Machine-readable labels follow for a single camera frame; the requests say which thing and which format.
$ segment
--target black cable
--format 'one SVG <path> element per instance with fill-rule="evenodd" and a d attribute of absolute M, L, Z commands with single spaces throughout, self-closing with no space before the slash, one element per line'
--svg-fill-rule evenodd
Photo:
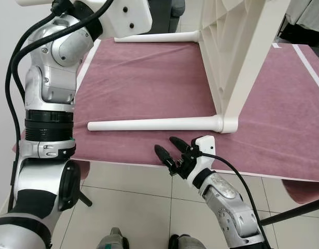
<path fill-rule="evenodd" d="M 11 68 L 15 82 L 18 82 L 18 84 L 21 83 L 20 77 L 18 74 L 18 66 L 19 66 L 19 63 L 23 57 L 25 57 L 28 53 L 35 50 L 36 48 L 39 48 L 40 46 L 42 46 L 44 44 L 50 43 L 56 39 L 59 39 L 65 35 L 68 35 L 74 31 L 82 29 L 83 27 L 85 27 L 86 25 L 91 23 L 93 20 L 98 19 L 101 15 L 103 15 L 106 12 L 106 10 L 111 6 L 113 1 L 114 0 L 107 0 L 104 3 L 104 5 L 94 14 L 84 18 L 80 22 L 78 22 L 70 27 L 67 27 L 59 32 L 56 32 L 56 33 L 49 35 L 47 37 L 44 37 L 42 39 L 39 39 L 39 40 L 31 43 L 30 45 L 26 46 L 25 48 L 23 48 L 20 52 L 18 52 L 12 61 L 12 68 Z"/>
<path fill-rule="evenodd" d="M 264 237 L 264 242 L 266 244 L 266 246 L 268 247 L 268 249 L 271 248 L 270 244 L 269 244 L 269 241 L 268 241 L 268 238 L 264 232 L 264 229 L 263 229 L 263 226 L 261 224 L 261 221 L 259 219 L 259 216 L 258 216 L 258 213 L 257 213 L 257 210 L 256 210 L 256 205 L 255 205 L 255 202 L 254 202 L 254 199 L 253 199 L 253 196 L 251 194 L 251 191 L 249 190 L 248 188 L 248 185 L 247 183 L 245 182 L 245 180 L 243 179 L 243 177 L 241 176 L 241 174 L 236 170 L 236 168 L 230 163 L 228 162 L 227 160 L 225 160 L 224 158 L 222 157 L 219 157 L 219 156 L 215 156 L 215 155 L 211 155 L 211 154 L 206 154 L 206 153 L 202 153 L 202 156 L 205 156 L 205 157 L 211 157 L 211 158 L 214 158 L 214 159 L 217 159 L 221 162 L 223 162 L 224 164 L 226 164 L 228 167 L 231 168 L 232 171 L 234 171 L 234 173 L 238 176 L 238 178 L 240 179 L 240 181 L 242 182 L 244 188 L 246 189 L 247 191 L 247 194 L 248 194 L 248 197 L 251 201 L 251 204 L 252 204 L 252 208 L 253 208 L 253 211 L 255 213 L 255 216 L 256 216 L 256 220 L 257 220 L 257 224 L 258 224 L 258 227 L 259 229 L 261 230 L 261 233 Z"/>
<path fill-rule="evenodd" d="M 7 100 L 7 104 L 8 107 L 10 109 L 10 112 L 12 114 L 12 118 L 14 121 L 14 125 L 15 125 L 15 131 L 16 131 L 16 153 L 15 153 L 15 161 L 13 163 L 13 168 L 12 168 L 12 177 L 11 177 L 11 194 L 10 194 L 10 198 L 9 198 L 9 203 L 8 203 L 8 211 L 10 211 L 12 209 L 13 206 L 13 200 L 14 200 L 14 194 L 13 194 L 13 187 L 14 187 L 14 181 L 15 181 L 15 174 L 16 174 L 16 169 L 17 169 L 17 162 L 19 160 L 19 140 L 21 139 L 21 134 L 20 134 L 20 125 L 19 125 L 19 121 L 18 121 L 18 117 L 17 114 L 15 112 L 14 106 L 13 106 L 13 102 L 10 96 L 10 80 L 11 80 L 11 76 L 12 76 L 12 72 L 11 72 L 11 65 L 12 65 L 12 60 L 14 58 L 14 56 L 20 51 L 20 49 L 22 48 L 23 44 L 25 43 L 25 41 L 27 40 L 27 38 L 34 32 L 36 31 L 38 28 L 40 28 L 41 26 L 45 25 L 46 23 L 48 23 L 49 21 L 51 21 L 53 18 L 55 17 L 54 14 L 50 14 L 48 17 L 42 19 L 41 21 L 37 22 L 35 25 L 33 25 L 32 27 L 30 27 L 20 38 L 20 40 L 18 41 L 13 54 L 9 60 L 9 64 L 8 64 L 8 69 L 7 69 L 7 73 L 6 73 L 6 79 L 5 79 L 5 95 L 6 95 L 6 100 Z M 17 87 L 19 89 L 19 92 L 21 94 L 22 100 L 24 102 L 24 89 L 23 86 L 20 82 L 17 82 Z"/>

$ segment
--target white chair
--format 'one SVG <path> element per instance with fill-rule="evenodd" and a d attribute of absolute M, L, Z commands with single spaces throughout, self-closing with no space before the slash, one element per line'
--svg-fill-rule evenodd
<path fill-rule="evenodd" d="M 204 0 L 199 30 L 135 35 L 116 42 L 196 42 L 217 114 L 212 117 L 90 122 L 91 131 L 213 130 L 230 133 L 267 56 L 290 0 Z"/>

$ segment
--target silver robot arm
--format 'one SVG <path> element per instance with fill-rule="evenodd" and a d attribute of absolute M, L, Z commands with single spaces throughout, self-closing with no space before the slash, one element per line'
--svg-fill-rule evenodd
<path fill-rule="evenodd" d="M 254 211 L 246 205 L 238 191 L 215 171 L 211 171 L 213 158 L 202 154 L 215 155 L 213 136 L 195 139 L 189 146 L 177 137 L 170 141 L 183 153 L 177 163 L 161 146 L 155 152 L 169 167 L 170 174 L 179 174 L 189 186 L 196 187 L 208 207 L 216 215 L 229 248 L 266 248 L 264 237 L 258 227 Z"/>
<path fill-rule="evenodd" d="M 35 5 L 52 1 L 17 2 Z M 39 28 L 29 42 L 72 26 L 106 0 L 72 2 L 72 8 Z M 116 0 L 99 19 L 31 52 L 32 65 L 25 80 L 25 139 L 20 141 L 13 189 L 15 205 L 0 216 L 0 249 L 51 247 L 61 213 L 72 208 L 80 196 L 80 168 L 70 157 L 76 149 L 73 112 L 81 60 L 97 38 L 134 35 L 150 28 L 147 0 Z"/>

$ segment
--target cable connector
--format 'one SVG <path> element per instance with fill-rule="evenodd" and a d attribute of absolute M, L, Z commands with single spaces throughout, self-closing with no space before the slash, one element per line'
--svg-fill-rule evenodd
<path fill-rule="evenodd" d="M 54 13 L 56 17 L 59 17 L 67 10 L 72 8 L 74 8 L 74 5 L 70 0 L 54 0 L 52 3 L 51 12 Z"/>

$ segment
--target white wall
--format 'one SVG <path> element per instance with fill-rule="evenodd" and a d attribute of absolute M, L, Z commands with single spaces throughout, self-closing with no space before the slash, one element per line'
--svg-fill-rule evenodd
<path fill-rule="evenodd" d="M 0 0 L 0 208 L 9 193 L 9 182 L 15 143 L 13 120 L 5 100 L 5 75 L 12 51 L 21 35 L 31 25 L 50 14 L 50 5 L 20 7 L 14 0 Z M 19 67 L 21 80 L 29 68 L 29 58 L 22 61 Z M 17 113 L 24 128 L 24 109 L 22 100 L 12 87 L 12 98 L 15 99 Z"/>

